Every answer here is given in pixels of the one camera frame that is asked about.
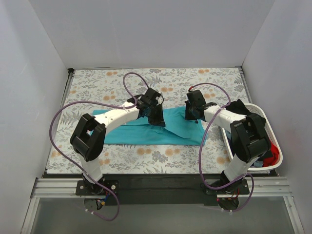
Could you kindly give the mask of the teal t shirt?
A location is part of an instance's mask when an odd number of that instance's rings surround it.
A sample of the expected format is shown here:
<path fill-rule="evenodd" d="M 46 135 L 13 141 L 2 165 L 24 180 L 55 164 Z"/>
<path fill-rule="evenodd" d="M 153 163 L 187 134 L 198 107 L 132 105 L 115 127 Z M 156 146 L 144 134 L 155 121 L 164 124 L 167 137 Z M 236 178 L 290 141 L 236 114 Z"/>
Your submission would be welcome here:
<path fill-rule="evenodd" d="M 119 109 L 94 110 L 97 125 L 104 126 L 105 144 L 199 146 L 204 129 L 200 121 L 186 120 L 185 108 L 165 109 L 162 125 L 148 121 L 149 109 L 126 102 Z"/>

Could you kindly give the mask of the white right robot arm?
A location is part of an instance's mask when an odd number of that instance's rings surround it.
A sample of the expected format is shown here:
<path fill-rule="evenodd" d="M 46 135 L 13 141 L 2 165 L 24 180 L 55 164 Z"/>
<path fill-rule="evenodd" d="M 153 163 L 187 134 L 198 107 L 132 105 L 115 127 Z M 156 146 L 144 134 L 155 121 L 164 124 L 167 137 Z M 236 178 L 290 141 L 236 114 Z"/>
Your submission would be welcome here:
<path fill-rule="evenodd" d="M 207 103 L 199 90 L 187 93 L 185 118 L 212 124 L 230 133 L 230 146 L 234 155 L 229 166 L 222 171 L 220 179 L 210 187 L 221 187 L 231 194 L 238 188 L 239 176 L 245 174 L 251 165 L 271 149 L 271 141 L 265 130 L 266 119 L 252 113 L 240 100 L 227 103 L 224 107 L 214 102 Z"/>

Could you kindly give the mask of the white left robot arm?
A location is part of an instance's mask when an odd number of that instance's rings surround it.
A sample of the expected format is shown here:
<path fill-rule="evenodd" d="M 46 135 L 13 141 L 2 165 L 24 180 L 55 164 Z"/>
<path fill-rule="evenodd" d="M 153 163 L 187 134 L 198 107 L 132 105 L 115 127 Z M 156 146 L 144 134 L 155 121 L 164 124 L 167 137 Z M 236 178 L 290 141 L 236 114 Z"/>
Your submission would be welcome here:
<path fill-rule="evenodd" d="M 98 156 L 103 150 L 106 135 L 117 127 L 142 117 L 146 117 L 151 125 L 164 127 L 160 99 L 163 99 L 161 93 L 148 88 L 145 94 L 128 99 L 116 109 L 95 116 L 84 114 L 80 118 L 70 143 L 79 154 L 83 177 L 88 181 L 87 189 L 91 194 L 98 195 L 104 188 Z"/>

